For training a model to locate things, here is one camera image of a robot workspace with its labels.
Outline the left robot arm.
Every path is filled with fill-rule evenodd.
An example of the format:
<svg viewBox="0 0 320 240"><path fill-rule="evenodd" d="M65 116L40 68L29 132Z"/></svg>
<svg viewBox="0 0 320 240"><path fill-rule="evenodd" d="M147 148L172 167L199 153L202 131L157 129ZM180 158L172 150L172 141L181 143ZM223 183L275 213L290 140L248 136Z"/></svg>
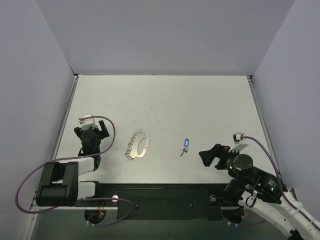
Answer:
<svg viewBox="0 0 320 240"><path fill-rule="evenodd" d="M92 206L102 202L103 193L97 190L97 181L79 180L79 176L100 166L100 144L110 134L103 120L98 123L99 126L87 119L74 128L82 145L77 158L45 163L35 197L39 207L73 207L83 199Z"/></svg>

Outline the silver key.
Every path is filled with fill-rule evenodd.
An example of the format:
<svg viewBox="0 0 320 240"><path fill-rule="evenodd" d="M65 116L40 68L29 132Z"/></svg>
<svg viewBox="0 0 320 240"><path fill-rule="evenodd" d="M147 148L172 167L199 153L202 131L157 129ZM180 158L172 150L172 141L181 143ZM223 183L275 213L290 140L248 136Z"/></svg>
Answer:
<svg viewBox="0 0 320 240"><path fill-rule="evenodd" d="M180 156L182 157L184 154L186 154L188 152L188 148L184 148L183 150L182 150L182 153L180 154Z"/></svg>

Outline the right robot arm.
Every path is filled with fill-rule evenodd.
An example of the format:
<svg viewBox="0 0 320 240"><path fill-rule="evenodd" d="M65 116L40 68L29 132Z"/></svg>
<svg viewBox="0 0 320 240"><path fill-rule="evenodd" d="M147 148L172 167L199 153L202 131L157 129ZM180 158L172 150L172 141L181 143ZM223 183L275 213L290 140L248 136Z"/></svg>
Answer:
<svg viewBox="0 0 320 240"><path fill-rule="evenodd" d="M304 211L280 179L255 167L252 157L240 152L245 147L216 144L199 152L205 167L218 159L215 168L226 170L232 178L223 191L223 201L252 209L289 240L318 240L319 221Z"/></svg>

